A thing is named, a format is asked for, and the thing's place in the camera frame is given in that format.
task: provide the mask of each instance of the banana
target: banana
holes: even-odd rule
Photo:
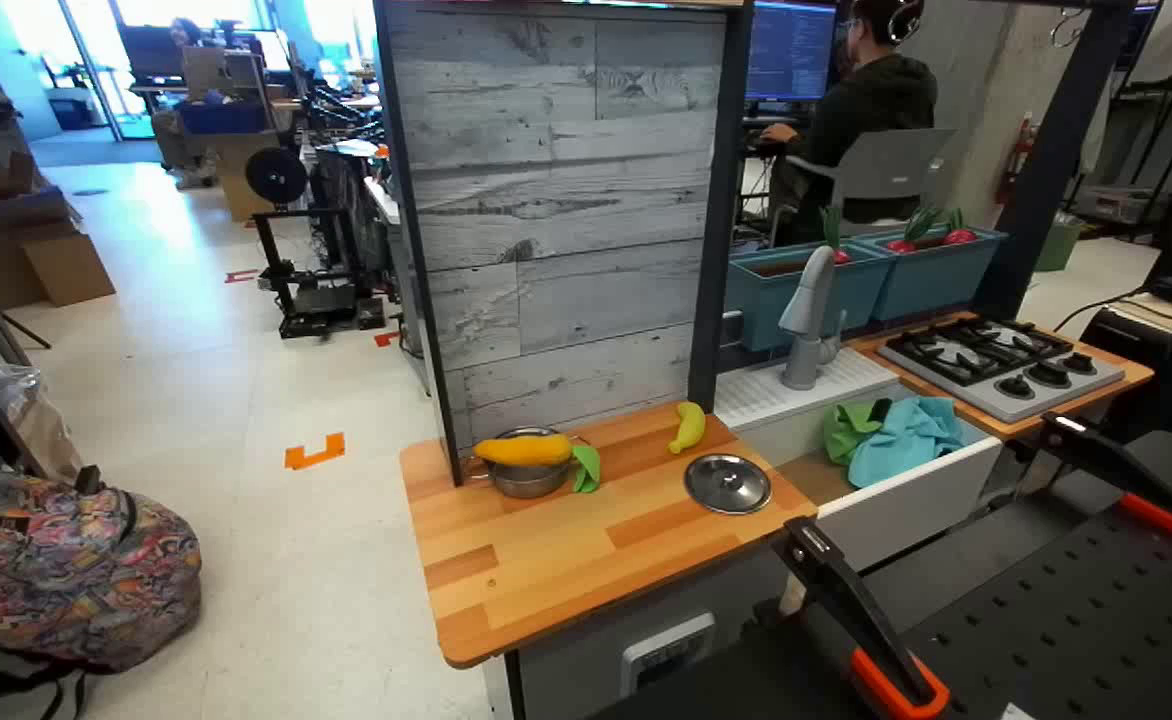
[[[567,436],[501,436],[501,438],[481,438],[472,451],[488,463],[514,463],[514,469],[564,463],[573,454],[573,438]]]
[[[680,412],[680,422],[676,422],[676,436],[670,438],[674,454],[680,454],[706,438],[706,408],[693,398],[680,398],[676,412]]]

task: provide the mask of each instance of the storage bin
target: storage bin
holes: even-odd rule
[[[243,134],[267,125],[265,105],[175,105],[190,134]]]
[[[984,270],[1001,247],[1005,232],[977,232],[971,243],[920,247],[913,257],[892,257],[892,270],[875,297],[875,324],[898,324],[907,316],[933,316],[948,308],[968,308],[984,282]],[[851,247],[890,253],[892,237],[864,237]]]
[[[875,293],[883,288],[892,261],[881,247],[850,247],[851,264],[832,270],[832,299],[825,324],[842,330],[857,330],[873,320]],[[745,347],[775,350],[788,343],[779,330],[779,311],[788,308],[799,267],[813,257],[813,243],[799,247],[768,247],[753,257],[736,257],[729,270],[729,308],[745,311]]]
[[[1041,247],[1032,270],[1059,270],[1059,267],[1067,267],[1067,257],[1073,257],[1075,241],[1080,241],[1080,218],[1058,213],[1051,237]]]

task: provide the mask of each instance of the teal basket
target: teal basket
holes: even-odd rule
[[[892,257],[892,274],[875,297],[875,324],[968,308],[984,282],[984,270],[1005,232],[977,232],[971,243],[926,247]],[[892,241],[851,241],[851,247],[890,253]]]
[[[857,330],[873,320],[875,293],[883,288],[892,261],[881,247],[850,247],[851,264],[832,270],[832,299],[825,329]],[[753,257],[736,257],[729,270],[729,308],[745,311],[745,347],[775,350],[794,343],[779,329],[779,311],[788,308],[799,267],[813,257],[813,243],[799,247],[768,247]]]

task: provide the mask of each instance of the red handle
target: red handle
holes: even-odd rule
[[[875,660],[857,648],[851,652],[851,679],[862,683],[862,692],[890,715],[890,720],[935,720],[948,712],[951,692],[948,683],[926,663],[917,660],[920,679],[928,679],[933,699],[928,702],[913,702],[892,679],[890,673],[875,666]]]
[[[1144,495],[1137,495],[1137,490],[1126,490],[1121,500],[1118,500],[1118,507],[1126,507],[1137,525],[1144,525],[1144,528],[1158,528],[1158,532],[1168,532],[1172,535],[1172,512],[1164,512],[1164,507],[1158,507],[1158,503],[1149,503]]]

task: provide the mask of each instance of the white sink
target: white sink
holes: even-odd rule
[[[959,419],[964,448],[873,489],[851,489],[825,458],[821,422],[835,402],[883,394],[907,394],[907,389],[851,347],[809,392],[784,389],[779,362],[736,369],[715,378],[715,415],[821,503],[821,528],[851,567],[881,563],[968,521],[1001,454],[996,436]]]

